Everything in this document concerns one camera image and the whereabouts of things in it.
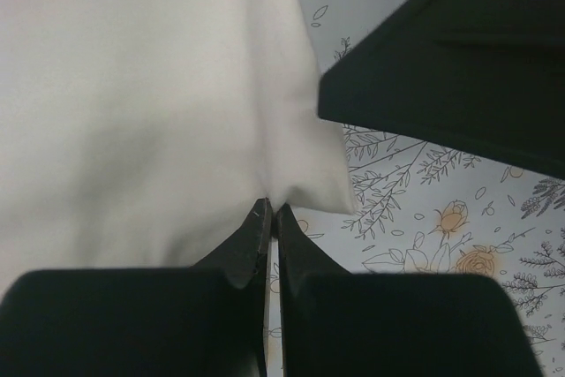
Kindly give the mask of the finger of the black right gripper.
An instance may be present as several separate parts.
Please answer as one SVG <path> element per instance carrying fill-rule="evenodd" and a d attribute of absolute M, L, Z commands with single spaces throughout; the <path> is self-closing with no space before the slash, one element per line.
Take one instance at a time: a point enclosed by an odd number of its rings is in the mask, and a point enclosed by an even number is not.
<path fill-rule="evenodd" d="M 323 119 L 564 169 L 564 0 L 407 0 L 322 77 Z"/>

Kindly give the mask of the cream white t shirt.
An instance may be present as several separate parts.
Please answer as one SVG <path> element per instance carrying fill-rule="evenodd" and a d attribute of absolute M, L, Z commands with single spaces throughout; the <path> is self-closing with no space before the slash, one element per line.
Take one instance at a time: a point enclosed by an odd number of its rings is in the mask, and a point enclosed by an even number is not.
<path fill-rule="evenodd" d="M 256 200 L 350 213 L 299 0 L 1 0 L 1 286 L 176 267 Z"/>

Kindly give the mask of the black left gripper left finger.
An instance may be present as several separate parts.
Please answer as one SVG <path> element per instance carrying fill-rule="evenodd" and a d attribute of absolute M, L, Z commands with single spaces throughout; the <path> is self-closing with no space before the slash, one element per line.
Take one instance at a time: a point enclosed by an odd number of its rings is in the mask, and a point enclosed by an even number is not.
<path fill-rule="evenodd" d="M 263 376 L 272 208 L 181 268 L 36 270 L 1 303 L 4 376 Z"/>

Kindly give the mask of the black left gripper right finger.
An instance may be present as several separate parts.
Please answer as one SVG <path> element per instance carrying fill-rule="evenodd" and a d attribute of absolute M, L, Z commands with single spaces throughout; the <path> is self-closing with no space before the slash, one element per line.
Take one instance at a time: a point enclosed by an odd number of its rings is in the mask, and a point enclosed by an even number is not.
<path fill-rule="evenodd" d="M 482 275 L 353 274 L 276 216 L 288 376 L 539 376 L 502 287 Z"/>

